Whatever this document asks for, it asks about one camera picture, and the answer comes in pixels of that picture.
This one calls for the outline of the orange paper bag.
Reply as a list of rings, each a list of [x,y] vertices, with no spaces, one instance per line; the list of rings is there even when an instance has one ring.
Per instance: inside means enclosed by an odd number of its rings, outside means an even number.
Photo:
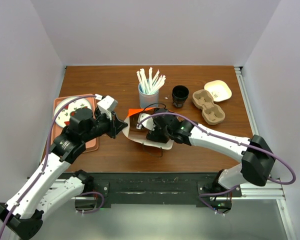
[[[151,104],[146,108],[129,108],[124,120],[127,127],[122,132],[128,140],[141,144],[143,148],[153,147],[162,151],[171,150],[173,141],[160,131],[155,131],[155,123],[151,118],[138,125],[141,120],[154,114],[159,109],[158,105],[160,104]]]

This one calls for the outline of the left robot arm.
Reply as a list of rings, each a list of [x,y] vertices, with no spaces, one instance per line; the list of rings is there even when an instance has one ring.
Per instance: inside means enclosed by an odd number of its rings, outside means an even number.
[[[72,197],[89,196],[93,178],[80,171],[48,194],[55,180],[86,150],[86,143],[102,135],[110,138],[127,127],[114,111],[89,108],[75,110],[61,134],[51,144],[44,161],[25,185],[7,202],[0,202],[0,220],[22,240],[37,234],[49,214]]]

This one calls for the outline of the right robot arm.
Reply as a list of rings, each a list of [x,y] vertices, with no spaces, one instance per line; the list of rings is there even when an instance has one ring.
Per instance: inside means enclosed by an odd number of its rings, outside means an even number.
[[[175,143],[207,148],[236,160],[238,164],[222,169],[212,185],[213,192],[220,197],[225,196],[232,187],[244,183],[265,186],[275,163],[269,146],[261,136],[229,135],[165,108],[140,117],[138,124],[164,134]]]

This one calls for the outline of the stack of black cups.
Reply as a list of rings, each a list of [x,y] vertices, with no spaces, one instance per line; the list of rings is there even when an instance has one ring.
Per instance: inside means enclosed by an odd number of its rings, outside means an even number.
[[[189,89],[184,85],[177,85],[172,89],[172,104],[182,108],[189,96]]]

